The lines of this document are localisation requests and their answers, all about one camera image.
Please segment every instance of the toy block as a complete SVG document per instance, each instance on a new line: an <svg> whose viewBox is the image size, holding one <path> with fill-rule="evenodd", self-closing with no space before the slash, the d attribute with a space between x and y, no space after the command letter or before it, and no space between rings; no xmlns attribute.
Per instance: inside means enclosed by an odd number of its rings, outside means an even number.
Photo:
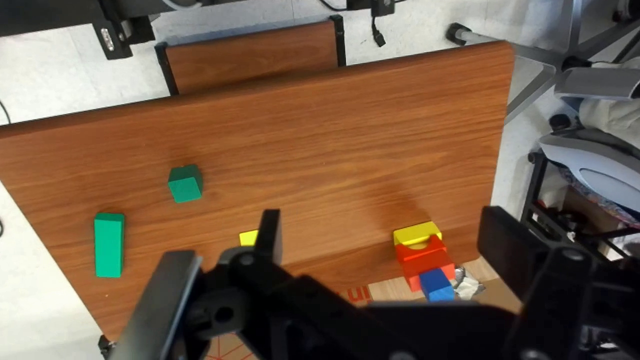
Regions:
<svg viewBox="0 0 640 360"><path fill-rule="evenodd" d="M413 292L420 292L420 290L422 290L419 277L408 277L408 279L406 279L406 284L408 284L408 289L411 289Z"/></svg>
<svg viewBox="0 0 640 360"><path fill-rule="evenodd" d="M420 287L428 303L451 303L457 300L454 287L448 283L441 268L422 272Z"/></svg>
<svg viewBox="0 0 640 360"><path fill-rule="evenodd" d="M168 176L168 191L176 205L197 203L202 198L202 172L199 167L188 164L173 168Z"/></svg>
<svg viewBox="0 0 640 360"><path fill-rule="evenodd" d="M442 240L442 233L436 227L436 223L422 223L408 228L399 228L394 230L394 247L416 247L433 237L438 237Z"/></svg>
<svg viewBox="0 0 640 360"><path fill-rule="evenodd" d="M95 218L96 277L120 279L124 268L124 215L98 213Z"/></svg>
<svg viewBox="0 0 640 360"><path fill-rule="evenodd" d="M257 247L259 240L259 230L250 230L250 233L241 233L241 247Z"/></svg>
<svg viewBox="0 0 640 360"><path fill-rule="evenodd" d="M447 265L441 268L444 272L444 277L454 283L457 280L457 267L454 265Z"/></svg>
<svg viewBox="0 0 640 360"><path fill-rule="evenodd" d="M444 243L436 237L431 238L431 245L424 250L397 247L397 258L403 267L405 279L452 265Z"/></svg>

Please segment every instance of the wood grain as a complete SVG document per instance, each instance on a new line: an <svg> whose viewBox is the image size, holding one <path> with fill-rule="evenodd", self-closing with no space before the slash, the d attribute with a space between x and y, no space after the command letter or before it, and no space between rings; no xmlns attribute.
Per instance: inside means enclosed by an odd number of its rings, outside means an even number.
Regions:
<svg viewBox="0 0 640 360"><path fill-rule="evenodd" d="M264 209L283 209L287 265L362 287L399 277L400 227L436 220L457 262L479 257L510 69L491 45L9 127L0 180L110 338L162 252L210 268ZM183 164L202 168L205 200L176 206ZM98 211L127 215L120 280L95 277Z"/></svg>
<svg viewBox="0 0 640 360"><path fill-rule="evenodd" d="M336 24L283 29L167 48L179 95L338 69Z"/></svg>

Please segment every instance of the green cube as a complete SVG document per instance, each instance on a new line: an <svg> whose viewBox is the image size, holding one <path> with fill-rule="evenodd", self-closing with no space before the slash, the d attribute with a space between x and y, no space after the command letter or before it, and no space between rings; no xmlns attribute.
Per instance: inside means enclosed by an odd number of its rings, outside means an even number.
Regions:
<svg viewBox="0 0 640 360"><path fill-rule="evenodd" d="M202 198L202 174L199 167L188 164L174 168L168 176L168 191L176 205L197 203Z"/></svg>
<svg viewBox="0 0 640 360"><path fill-rule="evenodd" d="M124 268L124 215L98 213L95 218L96 277L120 279Z"/></svg>

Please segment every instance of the small yellow block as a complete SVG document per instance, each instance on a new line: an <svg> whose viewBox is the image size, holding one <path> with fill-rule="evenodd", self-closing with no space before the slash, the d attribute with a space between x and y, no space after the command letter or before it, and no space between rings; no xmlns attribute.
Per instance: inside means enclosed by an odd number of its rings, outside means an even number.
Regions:
<svg viewBox="0 0 640 360"><path fill-rule="evenodd" d="M408 228L394 230L394 247L416 247L426 243L431 237L438 237L442 240L442 233L436 223L422 223Z"/></svg>
<svg viewBox="0 0 640 360"><path fill-rule="evenodd" d="M241 233L241 247L257 247L259 240L259 230L250 230L250 233Z"/></svg>

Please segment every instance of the blue block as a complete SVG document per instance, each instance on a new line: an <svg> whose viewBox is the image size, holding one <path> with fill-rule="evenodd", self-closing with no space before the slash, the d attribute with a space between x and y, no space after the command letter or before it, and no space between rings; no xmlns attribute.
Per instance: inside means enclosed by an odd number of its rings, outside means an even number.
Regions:
<svg viewBox="0 0 640 360"><path fill-rule="evenodd" d="M441 268L420 274L420 289L431 303L452 303L457 300L454 287L448 283Z"/></svg>

